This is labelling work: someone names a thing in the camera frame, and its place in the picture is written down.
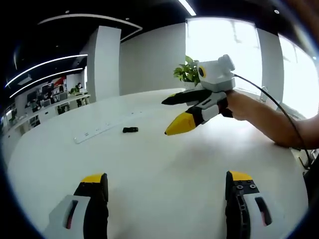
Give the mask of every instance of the black object on table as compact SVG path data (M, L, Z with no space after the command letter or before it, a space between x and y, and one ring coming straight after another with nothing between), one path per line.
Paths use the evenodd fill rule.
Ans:
M123 133L133 133L133 132L138 132L139 128L138 127L124 127L123 128Z

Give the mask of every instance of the potted plant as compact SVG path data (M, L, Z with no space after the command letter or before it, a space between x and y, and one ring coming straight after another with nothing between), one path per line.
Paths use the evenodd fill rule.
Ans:
M199 76L197 70L197 60L191 59L189 56L185 57L186 64L180 64L174 70L174 77L179 78L180 81L184 81L185 88L187 90L195 88L199 83Z

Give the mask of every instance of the computer monitor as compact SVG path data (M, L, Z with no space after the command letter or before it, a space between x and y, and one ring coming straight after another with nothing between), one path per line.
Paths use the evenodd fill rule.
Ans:
M36 100L36 91L33 91L32 93L27 95L27 102L32 102L33 100Z
M53 89L54 89L53 83L44 85L44 86L42 86L42 94L45 95L46 93L53 91Z
M44 107L47 107L47 106L49 106L50 104L51 104L51 100L50 100L50 99L43 101L43 106L44 106Z
M66 100L68 98L68 93L67 92L63 92L59 94L59 101L63 101Z

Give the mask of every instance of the black ceiling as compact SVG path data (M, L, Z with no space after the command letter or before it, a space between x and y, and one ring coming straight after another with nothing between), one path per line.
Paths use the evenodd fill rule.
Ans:
M274 7L266 0L188 0L197 16L226 16L253 21L259 28L287 36L301 45L290 22L282 14L275 14ZM74 17L50 21L37 25L50 17L74 13L90 13L115 17L143 27L141 34L162 26L185 22L189 13L178 0L131 0L116 2L99 1L72 6L58 3L25 4L12 7L1 16L4 49L1 65L2 108L8 105L8 97L21 88L21 76L10 87L3 89L6 82L17 74L39 63L70 55L83 49L90 35L99 25L118 27L121 38L136 30L135 27L109 20ZM75 59L62 60L39 67L30 72L32 79L40 79L57 72L85 66L86 60L74 64Z

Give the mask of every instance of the green leaves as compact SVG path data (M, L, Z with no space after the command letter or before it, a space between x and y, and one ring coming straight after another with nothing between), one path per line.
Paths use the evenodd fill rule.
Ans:
M190 64L193 62L193 59L191 59L189 56L185 56L185 61Z
M185 61L187 64L180 64L180 67L174 70L174 77L179 78L180 81L194 82L197 85L200 81L197 70L198 61L189 56L185 56Z

